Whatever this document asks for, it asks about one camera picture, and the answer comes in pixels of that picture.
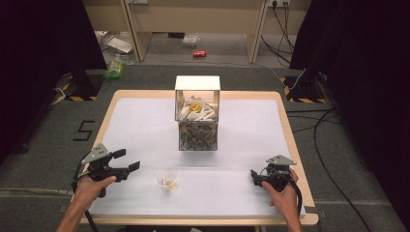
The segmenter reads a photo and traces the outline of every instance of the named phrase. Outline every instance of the small object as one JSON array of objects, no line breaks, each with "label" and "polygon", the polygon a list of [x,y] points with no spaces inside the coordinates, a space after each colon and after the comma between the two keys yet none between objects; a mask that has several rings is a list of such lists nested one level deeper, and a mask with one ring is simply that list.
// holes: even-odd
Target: small object
[{"label": "small object", "polygon": [[193,111],[187,116],[187,120],[188,121],[198,121],[198,118],[203,118],[205,117],[205,115],[206,115],[206,112],[196,113],[195,111]]},{"label": "small object", "polygon": [[123,75],[124,61],[120,54],[116,54],[115,59],[109,64],[108,70],[105,71],[103,77],[110,79],[118,79]]},{"label": "small object", "polygon": [[108,43],[106,43],[109,46],[112,46],[118,50],[121,50],[123,52],[129,53],[132,50],[132,44],[125,42],[123,40],[117,39],[113,37]]},{"label": "small object", "polygon": [[185,106],[184,108],[181,109],[181,112],[179,114],[179,120],[184,120],[185,118],[187,118],[187,116],[190,114],[190,107],[189,106]]},{"label": "small object", "polygon": [[201,109],[202,109],[202,105],[200,102],[195,102],[190,106],[190,110],[195,113],[198,113],[199,111],[201,111]]},{"label": "small object", "polygon": [[155,173],[155,182],[167,191],[173,191],[177,188],[178,170],[175,167],[160,167]]},{"label": "small object", "polygon": [[186,35],[182,40],[182,47],[196,47],[198,45],[199,38],[193,35]]},{"label": "small object", "polygon": [[197,50],[197,51],[194,51],[192,54],[193,54],[193,58],[206,57],[206,50]]}]

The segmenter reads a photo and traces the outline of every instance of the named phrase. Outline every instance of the gray floor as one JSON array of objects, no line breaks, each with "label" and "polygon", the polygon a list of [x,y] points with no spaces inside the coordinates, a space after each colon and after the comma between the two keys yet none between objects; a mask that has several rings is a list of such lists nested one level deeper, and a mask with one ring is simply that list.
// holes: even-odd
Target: gray floor
[{"label": "gray floor", "polygon": [[[0,231],[55,230],[63,215],[61,212],[70,202],[70,180],[76,164],[92,147],[116,90],[171,89],[176,74],[206,72],[223,76],[222,90],[278,91],[283,96],[320,216],[320,226],[306,227],[306,231],[366,231],[359,216],[332,183],[325,167],[371,231],[405,231],[373,174],[361,162],[360,152],[336,110],[317,128],[320,157],[316,153],[314,130],[308,128],[314,126],[324,112],[294,111],[337,108],[329,95],[325,104],[289,102],[284,99],[278,77],[298,71],[281,65],[264,44],[260,45],[256,64],[251,65],[242,36],[193,34],[201,39],[197,49],[207,50],[206,58],[194,59],[191,49],[181,47],[181,40],[156,34],[146,60],[126,66],[123,78],[106,81],[96,101],[61,101],[44,115],[32,136],[29,152],[9,156],[0,166]],[[278,46],[280,37],[266,36],[265,39]],[[107,63],[112,56],[108,49],[104,54]],[[86,138],[86,133],[78,132],[85,120],[90,122],[83,129],[92,131],[91,136],[88,140],[74,142],[74,138]],[[102,231],[120,228],[122,226],[101,226]],[[286,231],[282,226],[264,229]],[[91,228],[84,224],[79,231],[91,231]]]}]

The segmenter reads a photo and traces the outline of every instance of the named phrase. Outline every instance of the transparent container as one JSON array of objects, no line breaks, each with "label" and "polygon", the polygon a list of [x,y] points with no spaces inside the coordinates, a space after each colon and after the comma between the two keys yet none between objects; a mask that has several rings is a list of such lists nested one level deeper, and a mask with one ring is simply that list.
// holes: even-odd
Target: transparent container
[{"label": "transparent container", "polygon": [[175,121],[179,127],[179,150],[216,151],[219,114],[219,76],[177,76]]}]

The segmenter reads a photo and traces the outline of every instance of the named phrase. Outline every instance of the hand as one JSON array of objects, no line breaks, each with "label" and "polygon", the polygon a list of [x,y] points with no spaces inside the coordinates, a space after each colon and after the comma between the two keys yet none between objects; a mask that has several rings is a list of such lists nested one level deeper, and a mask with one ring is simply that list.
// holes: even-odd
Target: hand
[{"label": "hand", "polygon": [[[295,183],[299,177],[296,172],[289,168],[290,175]],[[302,224],[299,220],[299,211],[297,205],[296,191],[290,184],[287,184],[282,192],[277,192],[269,183],[262,182],[262,186],[269,192],[272,197],[270,206],[276,206],[278,211],[283,215],[288,225],[289,231],[302,231]]]},{"label": "hand", "polygon": [[115,182],[117,178],[111,176],[100,182],[94,182],[89,176],[83,176],[79,180],[79,185],[75,190],[74,198],[69,209],[57,228],[57,232],[74,232],[77,231],[81,217],[87,211],[93,201],[99,196],[103,188]]},{"label": "hand", "polygon": [[100,182],[94,182],[88,175],[83,176],[75,190],[72,204],[78,204],[84,212],[87,211],[93,201],[97,199],[101,190],[107,188],[115,181],[115,176],[107,177]]}]

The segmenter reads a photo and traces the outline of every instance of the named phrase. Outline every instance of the yellow black hazard tape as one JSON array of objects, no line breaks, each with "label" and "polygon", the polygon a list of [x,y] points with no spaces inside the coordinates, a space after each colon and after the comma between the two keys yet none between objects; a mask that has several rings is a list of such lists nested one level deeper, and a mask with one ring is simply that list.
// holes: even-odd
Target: yellow black hazard tape
[{"label": "yellow black hazard tape", "polygon": [[70,77],[69,81],[67,82],[67,84],[64,85],[62,89],[63,92],[66,92],[66,91],[69,92],[68,94],[66,94],[66,97],[64,98],[65,101],[84,102],[84,101],[95,101],[97,99],[97,96],[88,96],[86,93],[78,94],[78,91],[75,90],[76,86],[74,85],[73,87],[71,85],[72,80],[73,80],[73,77]]},{"label": "yellow black hazard tape", "polygon": [[66,101],[73,101],[73,102],[83,102],[83,101],[95,101],[97,97],[81,97],[81,96],[66,96]]},{"label": "yellow black hazard tape", "polygon": [[325,98],[319,88],[315,88],[315,90],[310,91],[309,93],[301,93],[297,89],[289,89],[289,86],[286,85],[286,77],[282,77],[280,81],[284,86],[284,94],[290,102],[326,103]]}]

